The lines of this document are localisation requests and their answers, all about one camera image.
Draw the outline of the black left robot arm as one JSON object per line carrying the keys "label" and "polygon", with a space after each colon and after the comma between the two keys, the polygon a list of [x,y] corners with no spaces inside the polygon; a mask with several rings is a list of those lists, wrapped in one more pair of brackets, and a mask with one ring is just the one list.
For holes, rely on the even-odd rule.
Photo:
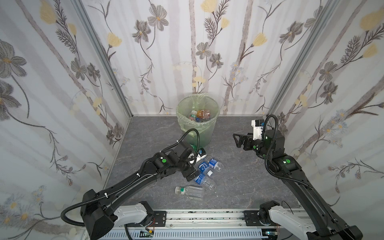
{"label": "black left robot arm", "polygon": [[86,228],[92,240],[104,237],[118,225],[149,223],[154,213],[145,201],[135,205],[133,213],[119,213],[118,209],[141,189],[176,172],[181,172],[188,182],[199,176],[194,167],[199,148],[184,141],[189,133],[187,130],[175,144],[146,159],[136,172],[121,182],[99,192],[86,192],[82,202],[61,212],[61,219],[69,225]]}

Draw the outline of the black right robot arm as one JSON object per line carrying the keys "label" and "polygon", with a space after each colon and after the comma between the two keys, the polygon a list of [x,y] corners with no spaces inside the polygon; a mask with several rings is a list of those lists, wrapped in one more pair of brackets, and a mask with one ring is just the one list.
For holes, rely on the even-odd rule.
{"label": "black right robot arm", "polygon": [[332,210],[310,183],[297,160],[286,154],[285,137],[279,130],[278,117],[268,115],[261,127],[257,126],[257,121],[252,122],[252,127],[251,135],[233,135],[237,148],[254,151],[263,159],[267,172],[290,189],[311,219],[308,223],[284,210],[277,202],[270,201],[260,206],[261,223],[280,225],[300,240],[361,240],[361,230],[348,225]]}

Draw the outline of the orange red tea bottle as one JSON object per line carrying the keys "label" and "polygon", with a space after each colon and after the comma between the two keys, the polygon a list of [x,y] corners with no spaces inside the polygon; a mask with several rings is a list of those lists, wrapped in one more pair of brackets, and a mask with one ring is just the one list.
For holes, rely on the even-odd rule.
{"label": "orange red tea bottle", "polygon": [[210,120],[211,119],[211,112],[207,109],[200,110],[197,112],[197,117],[202,120]]}

